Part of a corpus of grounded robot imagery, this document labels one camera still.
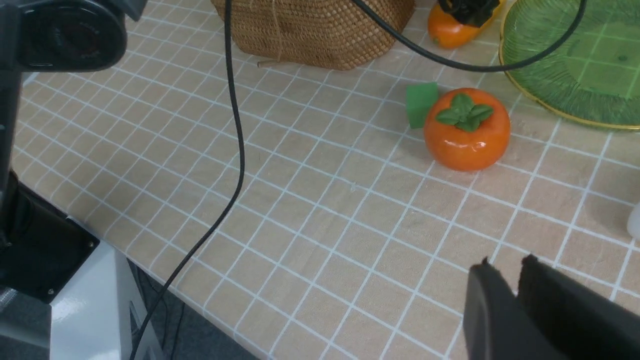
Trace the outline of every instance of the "green glass plate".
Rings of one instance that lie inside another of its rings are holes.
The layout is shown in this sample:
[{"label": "green glass plate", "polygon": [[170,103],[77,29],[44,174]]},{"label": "green glass plate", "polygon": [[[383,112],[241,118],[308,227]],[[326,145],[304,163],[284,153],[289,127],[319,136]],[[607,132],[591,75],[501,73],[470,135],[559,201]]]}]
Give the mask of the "green glass plate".
[{"label": "green glass plate", "polygon": [[[500,62],[548,48],[579,0],[516,0],[500,30]],[[556,51],[507,73],[528,97],[570,120],[640,130],[640,0],[588,0],[575,33]]]}]

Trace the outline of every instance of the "black camera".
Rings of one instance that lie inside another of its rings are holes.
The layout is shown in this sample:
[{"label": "black camera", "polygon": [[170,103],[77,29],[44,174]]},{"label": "black camera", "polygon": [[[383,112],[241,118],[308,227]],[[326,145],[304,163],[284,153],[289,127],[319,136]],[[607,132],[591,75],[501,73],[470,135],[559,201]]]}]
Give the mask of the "black camera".
[{"label": "black camera", "polygon": [[98,71],[124,55],[125,16],[139,20],[145,5],[146,0],[9,0],[0,4],[0,35],[3,42],[17,40],[14,58],[23,72]]}]

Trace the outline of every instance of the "wicker basket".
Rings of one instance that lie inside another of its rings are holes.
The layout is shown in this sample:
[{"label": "wicker basket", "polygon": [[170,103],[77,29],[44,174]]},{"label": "wicker basket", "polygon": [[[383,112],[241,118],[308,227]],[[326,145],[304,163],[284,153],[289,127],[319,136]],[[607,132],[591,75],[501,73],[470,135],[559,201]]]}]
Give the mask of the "wicker basket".
[{"label": "wicker basket", "polygon": [[[218,14],[225,0],[211,0]],[[401,31],[415,0],[368,0],[367,4]],[[394,39],[350,0],[234,0],[231,34],[249,54],[349,70],[385,54]]]}]

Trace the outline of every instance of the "beige tile pattern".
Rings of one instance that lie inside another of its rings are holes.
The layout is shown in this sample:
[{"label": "beige tile pattern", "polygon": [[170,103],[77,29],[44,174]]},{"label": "beige tile pattern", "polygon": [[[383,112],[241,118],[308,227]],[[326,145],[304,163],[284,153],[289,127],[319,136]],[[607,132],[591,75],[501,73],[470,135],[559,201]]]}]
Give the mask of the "beige tile pattern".
[{"label": "beige tile pattern", "polygon": [[[442,56],[495,63],[496,22]],[[238,176],[222,21],[206,0],[150,0],[111,69],[23,89],[20,178],[159,280],[219,216]],[[173,286],[260,358],[463,359],[468,268],[516,288],[533,252],[640,313],[637,134],[559,121],[503,74],[444,69],[396,45],[349,71],[263,69],[234,47],[243,194]],[[404,116],[407,85],[475,86],[511,112],[505,156],[479,174],[433,162]]]}]

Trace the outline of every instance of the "fake persimmon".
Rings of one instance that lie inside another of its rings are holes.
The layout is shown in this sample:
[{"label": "fake persimmon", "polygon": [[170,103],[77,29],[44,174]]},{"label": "fake persimmon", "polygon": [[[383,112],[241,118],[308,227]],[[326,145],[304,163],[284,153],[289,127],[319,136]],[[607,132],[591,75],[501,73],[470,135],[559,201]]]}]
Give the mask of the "fake persimmon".
[{"label": "fake persimmon", "polygon": [[502,4],[506,0],[500,0],[498,6],[493,9],[490,18],[476,27],[458,22],[453,15],[444,12],[438,2],[436,2],[429,12],[427,29],[429,37],[438,46],[444,49],[455,49],[471,40],[475,39],[484,29],[486,29],[498,17]]},{"label": "fake persimmon", "polygon": [[493,165],[504,155],[510,136],[507,109],[493,95],[475,88],[443,95],[424,123],[424,142],[433,158],[457,171]]}]

